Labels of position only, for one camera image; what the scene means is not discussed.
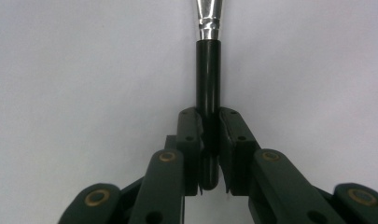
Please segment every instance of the gray surface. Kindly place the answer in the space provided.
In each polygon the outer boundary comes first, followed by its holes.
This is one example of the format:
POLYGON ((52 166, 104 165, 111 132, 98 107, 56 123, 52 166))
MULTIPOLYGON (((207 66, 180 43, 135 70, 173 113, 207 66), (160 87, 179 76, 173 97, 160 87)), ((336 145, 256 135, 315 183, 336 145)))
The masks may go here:
MULTIPOLYGON (((194 105, 193 4, 0 1, 0 223, 56 223, 87 186, 144 174, 194 105)), ((222 104, 314 185, 378 190, 378 1, 225 1, 223 17, 222 104)), ((186 223, 250 223, 223 191, 187 198, 186 223)))

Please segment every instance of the black cylindrical rod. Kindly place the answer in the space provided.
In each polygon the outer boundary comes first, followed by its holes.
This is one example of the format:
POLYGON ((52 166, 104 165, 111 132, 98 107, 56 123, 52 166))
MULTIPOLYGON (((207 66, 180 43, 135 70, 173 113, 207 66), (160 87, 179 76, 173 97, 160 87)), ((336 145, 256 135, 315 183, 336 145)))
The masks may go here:
POLYGON ((197 103, 203 123, 204 149, 200 161, 200 187, 214 189, 218 182, 218 110, 220 108, 220 41, 197 42, 197 103))

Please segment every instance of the screw hole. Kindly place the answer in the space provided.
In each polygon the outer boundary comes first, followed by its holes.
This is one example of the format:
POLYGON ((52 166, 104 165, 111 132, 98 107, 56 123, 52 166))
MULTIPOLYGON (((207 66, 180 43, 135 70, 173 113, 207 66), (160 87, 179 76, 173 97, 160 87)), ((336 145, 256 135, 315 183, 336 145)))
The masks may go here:
POLYGON ((161 212, 151 212, 146 216, 147 224, 159 224, 162 222, 162 213, 161 212))
POLYGON ((321 213, 316 212, 316 211, 309 211, 307 213, 308 218, 311 219, 316 224, 326 224, 328 223, 328 220, 326 219, 325 216, 323 216, 321 213))

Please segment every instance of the white surface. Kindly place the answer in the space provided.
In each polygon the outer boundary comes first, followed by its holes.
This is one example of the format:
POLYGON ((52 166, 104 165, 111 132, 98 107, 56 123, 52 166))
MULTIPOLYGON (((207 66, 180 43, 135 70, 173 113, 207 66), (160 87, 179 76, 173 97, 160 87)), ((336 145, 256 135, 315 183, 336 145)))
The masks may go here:
MULTIPOLYGON (((195 103, 192 2, 0 0, 0 223, 145 173, 195 103)), ((328 192, 378 190, 378 1, 226 1, 221 35, 222 104, 262 147, 328 192)), ((223 192, 187 198, 186 223, 251 223, 223 192)))

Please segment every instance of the metal ferrule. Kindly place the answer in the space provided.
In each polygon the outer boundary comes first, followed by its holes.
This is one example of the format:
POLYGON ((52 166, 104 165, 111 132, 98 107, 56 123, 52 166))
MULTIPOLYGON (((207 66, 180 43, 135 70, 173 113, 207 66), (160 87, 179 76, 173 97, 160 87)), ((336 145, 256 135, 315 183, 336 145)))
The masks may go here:
POLYGON ((200 40, 219 39, 222 0, 197 0, 200 40))

